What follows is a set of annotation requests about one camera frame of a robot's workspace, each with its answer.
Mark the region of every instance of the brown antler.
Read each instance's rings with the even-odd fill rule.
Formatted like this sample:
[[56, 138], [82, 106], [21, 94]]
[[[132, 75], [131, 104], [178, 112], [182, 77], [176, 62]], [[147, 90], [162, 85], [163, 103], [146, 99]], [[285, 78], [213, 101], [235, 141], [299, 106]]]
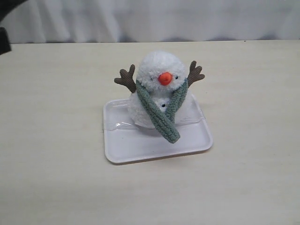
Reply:
[[192, 85], [192, 83], [202, 80], [205, 78], [204, 74], [200, 74], [202, 71], [201, 66], [196, 67], [197, 62], [192, 61], [191, 66], [189, 67], [189, 75], [187, 76], [188, 87]]
[[115, 78], [114, 82], [127, 87], [131, 91], [131, 93], [135, 93], [136, 85], [132, 78], [134, 72], [135, 72], [135, 66], [133, 64], [130, 66], [129, 72], [127, 72], [124, 69], [121, 69], [120, 70], [121, 78]]

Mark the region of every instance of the knitted scarf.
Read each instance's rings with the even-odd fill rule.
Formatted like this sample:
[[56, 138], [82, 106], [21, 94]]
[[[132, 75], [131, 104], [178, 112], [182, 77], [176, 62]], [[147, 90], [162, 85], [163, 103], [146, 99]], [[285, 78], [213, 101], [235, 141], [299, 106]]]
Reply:
[[136, 81], [136, 92], [146, 110], [147, 114], [156, 128], [156, 130], [169, 142], [175, 143], [179, 140], [180, 134], [175, 128], [175, 114], [181, 107], [188, 91], [188, 80], [173, 92], [171, 101], [163, 113], [152, 100], [149, 92]]

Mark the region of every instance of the snowman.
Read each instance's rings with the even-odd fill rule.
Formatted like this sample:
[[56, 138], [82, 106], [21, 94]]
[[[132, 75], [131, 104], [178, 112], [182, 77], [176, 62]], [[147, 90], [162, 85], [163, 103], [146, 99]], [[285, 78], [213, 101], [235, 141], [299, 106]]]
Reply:
[[156, 129], [169, 143], [179, 140], [180, 134], [175, 125], [188, 115], [193, 102], [188, 88], [205, 76], [200, 74], [201, 66], [193, 61], [189, 75], [183, 62], [175, 55], [164, 52], [150, 52], [140, 63], [133, 80], [135, 66], [129, 72], [120, 70], [121, 78], [115, 83], [126, 86], [131, 95], [128, 114], [138, 126]]

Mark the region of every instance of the plastic tray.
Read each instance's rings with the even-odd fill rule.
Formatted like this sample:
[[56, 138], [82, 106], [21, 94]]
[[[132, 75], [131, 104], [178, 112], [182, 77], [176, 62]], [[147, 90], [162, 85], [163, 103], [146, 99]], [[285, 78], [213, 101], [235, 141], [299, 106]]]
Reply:
[[139, 127], [127, 112], [128, 99], [105, 104], [103, 130], [105, 156], [115, 164], [176, 156], [208, 150], [213, 139], [204, 114], [193, 96], [189, 118], [176, 125], [181, 138], [171, 144], [156, 129]]

